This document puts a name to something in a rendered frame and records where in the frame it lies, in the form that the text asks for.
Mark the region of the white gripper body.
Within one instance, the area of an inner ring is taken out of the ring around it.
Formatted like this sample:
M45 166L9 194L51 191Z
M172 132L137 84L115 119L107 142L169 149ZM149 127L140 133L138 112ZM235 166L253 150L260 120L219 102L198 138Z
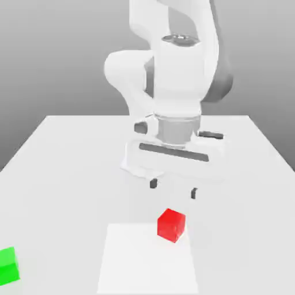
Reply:
M161 145L143 138L128 139L122 168L134 176L151 179L165 173L190 179L225 179L225 150L212 138L195 138L184 148Z

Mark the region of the small red cube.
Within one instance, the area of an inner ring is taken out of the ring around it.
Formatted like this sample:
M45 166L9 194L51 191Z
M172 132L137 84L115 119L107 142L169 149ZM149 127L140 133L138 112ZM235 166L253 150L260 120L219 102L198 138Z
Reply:
M178 211L166 209L157 219L157 235L176 243L184 233L186 216Z

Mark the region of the small green cube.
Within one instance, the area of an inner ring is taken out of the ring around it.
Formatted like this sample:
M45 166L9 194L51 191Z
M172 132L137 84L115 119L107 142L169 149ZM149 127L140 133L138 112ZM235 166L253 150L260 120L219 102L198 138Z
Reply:
M0 250L0 286L20 280L14 247Z

